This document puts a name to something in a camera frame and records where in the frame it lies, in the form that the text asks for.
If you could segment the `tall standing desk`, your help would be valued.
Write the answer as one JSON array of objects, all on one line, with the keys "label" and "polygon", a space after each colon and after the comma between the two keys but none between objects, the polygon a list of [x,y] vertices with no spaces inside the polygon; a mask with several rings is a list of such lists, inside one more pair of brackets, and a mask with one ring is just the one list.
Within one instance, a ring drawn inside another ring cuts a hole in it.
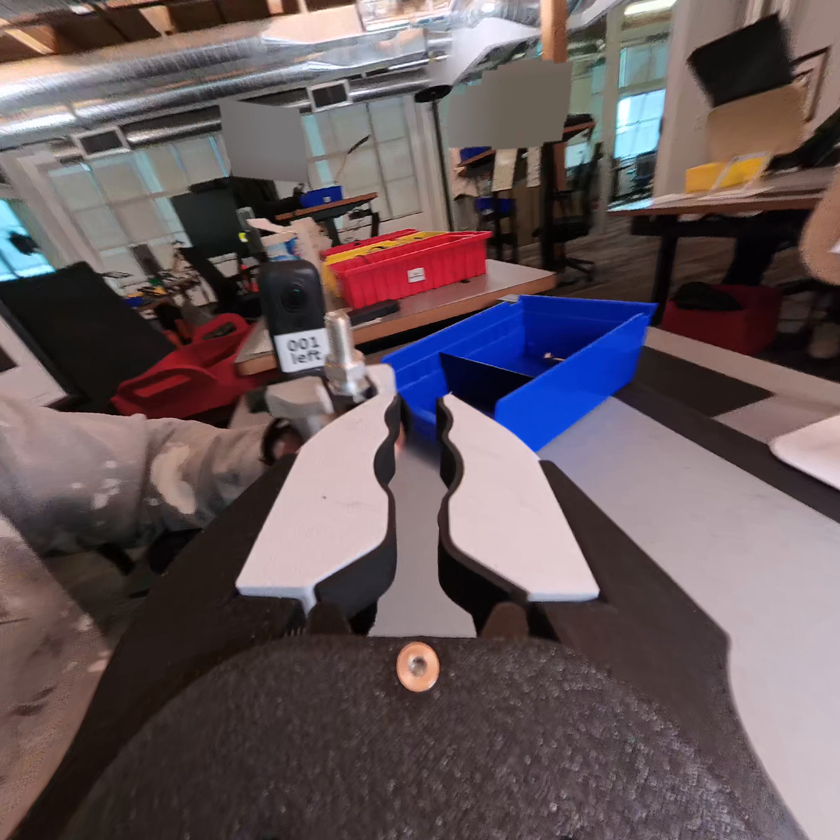
[{"label": "tall standing desk", "polygon": [[[572,114],[563,127],[562,141],[548,143],[559,189],[571,187],[575,172],[566,171],[566,141],[581,137],[583,153],[588,154],[594,128],[590,114]],[[448,151],[451,196],[457,207],[467,205],[476,230],[490,232],[486,248],[490,259],[517,264],[522,247],[539,248],[534,232],[540,226],[543,146],[513,150],[468,146]]]}]

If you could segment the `black office chair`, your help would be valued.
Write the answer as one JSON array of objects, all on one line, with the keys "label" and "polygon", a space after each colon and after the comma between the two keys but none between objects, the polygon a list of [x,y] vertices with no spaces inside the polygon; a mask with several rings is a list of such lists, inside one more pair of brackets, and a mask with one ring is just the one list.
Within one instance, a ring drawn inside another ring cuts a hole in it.
[{"label": "black office chair", "polygon": [[216,315],[236,314],[248,322],[262,317],[257,292],[242,291],[237,279],[223,275],[197,248],[180,246],[176,251],[212,289],[216,298]]},{"label": "black office chair", "polygon": [[574,172],[571,187],[563,190],[555,184],[556,166],[549,144],[541,149],[541,216],[534,234],[539,240],[542,268],[563,274],[567,269],[580,272],[587,283],[595,278],[595,263],[568,255],[566,246],[584,238],[592,229],[592,187],[602,158],[602,143],[594,146],[591,159]]}]

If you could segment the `silver ceiling duct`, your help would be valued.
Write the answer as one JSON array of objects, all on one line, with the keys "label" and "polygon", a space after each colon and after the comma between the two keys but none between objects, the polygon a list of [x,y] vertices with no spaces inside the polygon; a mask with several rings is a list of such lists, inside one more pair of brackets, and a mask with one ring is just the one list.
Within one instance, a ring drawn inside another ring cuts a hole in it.
[{"label": "silver ceiling duct", "polygon": [[420,29],[307,43],[236,25],[2,66],[2,145],[382,69],[424,57]]}]

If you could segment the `blue plastic storage bin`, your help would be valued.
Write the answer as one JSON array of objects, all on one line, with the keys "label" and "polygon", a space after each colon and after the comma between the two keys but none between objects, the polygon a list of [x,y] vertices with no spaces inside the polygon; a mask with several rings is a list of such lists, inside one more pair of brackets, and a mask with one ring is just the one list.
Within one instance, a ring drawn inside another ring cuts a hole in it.
[{"label": "blue plastic storage bin", "polygon": [[[494,364],[532,381],[499,400],[499,425],[538,451],[635,376],[656,306],[647,302],[520,296],[387,354],[408,428],[433,440],[448,395],[439,353]],[[542,363],[552,353],[564,362]]]}]

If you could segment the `wall marker frame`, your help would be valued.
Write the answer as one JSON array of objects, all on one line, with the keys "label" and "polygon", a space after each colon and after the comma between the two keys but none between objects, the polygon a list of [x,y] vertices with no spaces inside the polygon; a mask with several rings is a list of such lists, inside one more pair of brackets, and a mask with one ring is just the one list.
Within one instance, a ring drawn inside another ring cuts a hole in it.
[{"label": "wall marker frame", "polygon": [[831,47],[823,47],[792,60],[792,83],[802,91],[803,120],[813,121],[823,87]]}]

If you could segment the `small yellow bin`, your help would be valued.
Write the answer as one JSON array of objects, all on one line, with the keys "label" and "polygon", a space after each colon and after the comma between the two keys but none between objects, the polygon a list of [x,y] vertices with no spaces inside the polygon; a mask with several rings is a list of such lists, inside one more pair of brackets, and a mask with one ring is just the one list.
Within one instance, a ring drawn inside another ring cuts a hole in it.
[{"label": "small yellow bin", "polygon": [[772,154],[740,154],[686,171],[687,193],[716,193],[752,184],[767,171]]}]

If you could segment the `person's left forearm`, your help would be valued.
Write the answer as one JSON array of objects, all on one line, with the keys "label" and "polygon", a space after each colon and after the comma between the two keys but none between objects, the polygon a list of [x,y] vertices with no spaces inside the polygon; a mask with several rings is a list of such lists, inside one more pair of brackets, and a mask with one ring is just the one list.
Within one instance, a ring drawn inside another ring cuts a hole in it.
[{"label": "person's left forearm", "polygon": [[2,397],[2,563],[203,529],[267,469],[271,425],[62,413]]}]

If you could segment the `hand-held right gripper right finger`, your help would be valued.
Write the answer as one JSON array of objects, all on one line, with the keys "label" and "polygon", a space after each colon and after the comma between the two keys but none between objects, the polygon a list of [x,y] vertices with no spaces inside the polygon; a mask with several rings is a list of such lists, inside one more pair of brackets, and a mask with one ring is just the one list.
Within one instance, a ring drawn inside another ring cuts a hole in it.
[{"label": "hand-held right gripper right finger", "polygon": [[596,601],[601,589],[554,493],[547,463],[455,395],[437,400],[438,580],[471,616],[501,603]]}]

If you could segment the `red fabric bag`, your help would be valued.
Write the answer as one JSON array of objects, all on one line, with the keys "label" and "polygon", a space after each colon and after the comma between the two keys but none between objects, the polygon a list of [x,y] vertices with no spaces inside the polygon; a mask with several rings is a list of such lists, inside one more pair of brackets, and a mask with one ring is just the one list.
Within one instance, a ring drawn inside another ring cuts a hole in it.
[{"label": "red fabric bag", "polygon": [[686,283],[665,305],[660,328],[739,354],[755,355],[775,339],[780,291],[763,286]]}]

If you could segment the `person's left hand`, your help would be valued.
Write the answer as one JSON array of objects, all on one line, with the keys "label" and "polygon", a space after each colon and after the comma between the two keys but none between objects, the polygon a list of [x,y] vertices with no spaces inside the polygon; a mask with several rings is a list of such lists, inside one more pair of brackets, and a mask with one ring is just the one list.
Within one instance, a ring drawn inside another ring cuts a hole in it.
[{"label": "person's left hand", "polygon": [[288,420],[273,419],[261,438],[260,460],[272,466],[282,457],[296,454],[302,443],[299,432]]}]

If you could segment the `white cardboard carton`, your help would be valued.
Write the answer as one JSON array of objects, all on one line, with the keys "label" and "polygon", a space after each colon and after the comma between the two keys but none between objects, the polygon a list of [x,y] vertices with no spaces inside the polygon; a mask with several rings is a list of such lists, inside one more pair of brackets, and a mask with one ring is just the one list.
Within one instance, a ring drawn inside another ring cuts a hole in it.
[{"label": "white cardboard carton", "polygon": [[311,218],[293,220],[289,225],[273,224],[265,218],[250,218],[246,220],[246,223],[259,233],[260,242],[262,238],[271,235],[289,236],[294,234],[297,237],[299,259],[307,261],[317,270],[321,270],[320,254],[323,250],[329,249],[331,243]]}]

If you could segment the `wooden-topped work desk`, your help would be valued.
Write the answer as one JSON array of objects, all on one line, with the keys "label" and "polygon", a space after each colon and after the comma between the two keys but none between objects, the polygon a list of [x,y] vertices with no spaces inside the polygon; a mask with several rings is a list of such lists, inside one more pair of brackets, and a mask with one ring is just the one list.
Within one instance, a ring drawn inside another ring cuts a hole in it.
[{"label": "wooden-topped work desk", "polygon": [[609,217],[628,217],[634,236],[659,239],[650,301],[652,324],[665,314],[676,262],[684,238],[781,237],[797,241],[810,214],[838,177],[839,167],[772,173],[752,185],[728,191],[646,198],[607,208]]}]

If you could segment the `dark green board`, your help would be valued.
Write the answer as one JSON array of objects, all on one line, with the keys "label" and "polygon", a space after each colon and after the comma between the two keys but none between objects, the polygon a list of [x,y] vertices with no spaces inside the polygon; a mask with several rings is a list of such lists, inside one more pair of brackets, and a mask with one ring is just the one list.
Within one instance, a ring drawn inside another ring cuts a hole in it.
[{"label": "dark green board", "polygon": [[250,207],[256,212],[278,200],[271,181],[224,176],[191,185],[187,192],[172,196],[170,203],[192,247],[207,258],[249,254],[237,211]]}]

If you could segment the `black light flag panel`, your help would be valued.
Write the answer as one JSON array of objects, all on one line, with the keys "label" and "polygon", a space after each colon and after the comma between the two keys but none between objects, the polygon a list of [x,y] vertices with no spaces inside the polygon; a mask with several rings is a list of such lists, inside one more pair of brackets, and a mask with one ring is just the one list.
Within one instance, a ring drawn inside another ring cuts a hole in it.
[{"label": "black light flag panel", "polygon": [[777,14],[698,47],[687,64],[714,109],[794,80],[788,35]]}]

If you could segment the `grey desk with wood edge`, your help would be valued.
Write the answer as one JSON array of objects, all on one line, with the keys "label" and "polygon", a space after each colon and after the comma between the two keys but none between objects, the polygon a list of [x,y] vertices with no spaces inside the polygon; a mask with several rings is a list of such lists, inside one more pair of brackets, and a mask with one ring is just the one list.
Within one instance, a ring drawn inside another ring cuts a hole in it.
[{"label": "grey desk with wood edge", "polygon": [[489,259],[486,274],[400,301],[383,319],[353,328],[356,347],[375,358],[413,340],[416,331],[437,330],[446,322],[489,308],[510,295],[536,295],[554,289],[552,271]]}]

